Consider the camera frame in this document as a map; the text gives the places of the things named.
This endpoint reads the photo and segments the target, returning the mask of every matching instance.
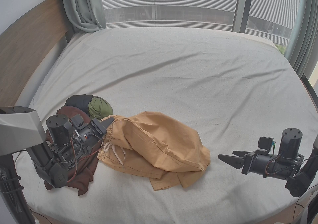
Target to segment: black garment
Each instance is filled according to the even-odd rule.
[[[88,104],[91,102],[93,95],[73,95],[72,97],[66,100],[66,106],[77,107],[84,111],[88,116],[90,115],[88,112]]]

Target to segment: cylindrical motor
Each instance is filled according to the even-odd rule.
[[[46,120],[46,125],[57,146],[64,146],[70,143],[74,128],[66,115],[52,115]]]
[[[281,137],[278,154],[281,158],[293,159],[296,158],[302,138],[302,132],[299,129],[289,128],[283,131]]]

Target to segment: pile of clothes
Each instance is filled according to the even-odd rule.
[[[114,170],[149,177],[155,191],[181,184],[184,188],[196,182],[210,164],[210,151],[201,143],[196,130],[159,112],[142,112],[126,118],[113,115],[104,99],[93,95],[73,95],[57,111],[69,118],[80,114],[86,123],[97,117],[114,117],[95,155],[81,161],[75,178],[67,186],[85,194],[93,180],[98,160]],[[47,131],[47,140],[52,142]],[[69,178],[74,174],[69,171]],[[52,186],[46,183],[47,189]]]

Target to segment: green grass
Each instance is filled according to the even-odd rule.
[[[277,45],[277,44],[275,44],[275,46],[278,48],[278,50],[279,50],[282,54],[284,54],[284,52],[285,52],[285,50],[286,50],[286,47],[285,47],[285,46]]]

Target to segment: mattress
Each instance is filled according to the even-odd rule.
[[[288,61],[270,40],[246,34],[137,27],[77,35],[30,107],[46,129],[73,94],[101,96],[114,114],[159,111],[181,121],[198,131],[211,164],[194,185],[155,192],[148,178],[99,162],[79,197],[69,187],[46,190],[23,152],[16,166],[28,204],[64,223],[256,223],[297,198],[286,181],[243,175],[218,154],[256,150],[261,136],[279,144],[293,127],[303,132],[299,153],[308,157],[318,133],[318,114]]]

